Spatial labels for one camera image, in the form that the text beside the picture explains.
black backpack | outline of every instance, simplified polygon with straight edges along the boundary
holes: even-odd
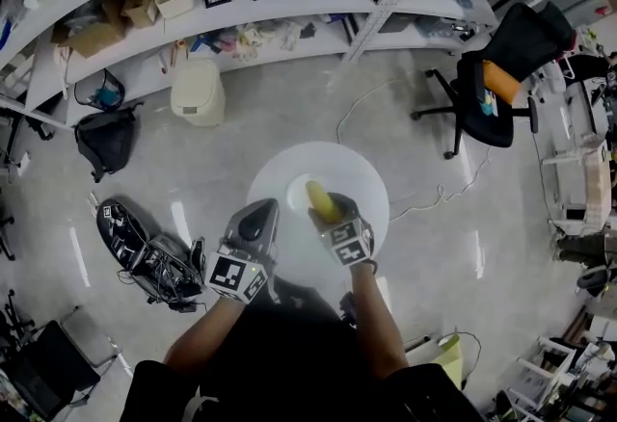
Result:
[[[91,114],[75,126],[77,149],[93,164],[94,182],[105,173],[114,173],[128,163],[138,106],[104,114]]]

beige trash can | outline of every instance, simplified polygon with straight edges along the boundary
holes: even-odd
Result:
[[[194,125],[214,126],[225,117],[225,91],[216,65],[209,59],[190,59],[175,73],[172,110]]]

yellow object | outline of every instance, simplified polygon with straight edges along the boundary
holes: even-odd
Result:
[[[447,376],[461,389],[463,385],[463,354],[461,352],[461,337],[453,334],[452,337],[442,346],[443,354],[433,360],[434,364],[439,364]]]
[[[482,68],[484,70],[484,86],[504,102],[512,105],[514,97],[521,88],[521,83],[491,61],[482,61]]]
[[[310,180],[306,187],[310,203],[321,220],[327,224],[335,224],[342,220],[343,214],[340,208],[336,206],[319,182]]]

orange cushion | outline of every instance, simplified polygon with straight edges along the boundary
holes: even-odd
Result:
[[[512,105],[521,83],[491,61],[482,61],[482,68],[484,69],[485,88],[488,88],[504,102]]]

gray tiled floor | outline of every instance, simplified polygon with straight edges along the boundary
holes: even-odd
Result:
[[[115,261],[97,235],[88,193],[95,190],[99,199],[126,194],[171,232],[170,203],[180,200],[191,235],[202,235],[214,247],[273,155],[297,143],[333,142],[336,125],[355,98],[399,79],[355,110],[342,138],[383,177],[395,201],[392,215],[410,205],[429,205],[439,183],[446,195],[460,191],[486,156],[485,146],[464,138],[462,156],[446,162],[452,119],[411,123],[408,118],[414,107],[444,97],[418,70],[441,66],[448,71],[453,65],[439,52],[365,54],[336,92],[327,88],[335,57],[238,70],[223,76],[228,118],[215,130],[175,118],[168,92],[152,95],[141,113],[129,165],[98,185],[71,133],[57,133],[43,143],[22,126],[14,153],[19,157],[27,149],[33,160],[24,177],[4,189],[15,216],[7,233],[18,261],[0,260],[0,293],[15,288],[19,304],[38,322],[81,303],[123,348],[130,365],[161,359],[198,315],[147,305],[136,286],[117,280]],[[490,163],[463,196],[391,223],[379,256],[393,314],[406,339],[454,328],[481,339],[482,356],[466,391],[478,405],[507,383],[516,357],[535,336],[564,330],[580,303],[575,295],[578,267],[551,260],[531,135],[524,122],[515,129],[514,146],[492,149]],[[72,226],[90,288],[74,256]],[[469,367],[476,353],[473,343],[465,339],[464,350]],[[117,420],[129,384],[117,364],[71,420]]]

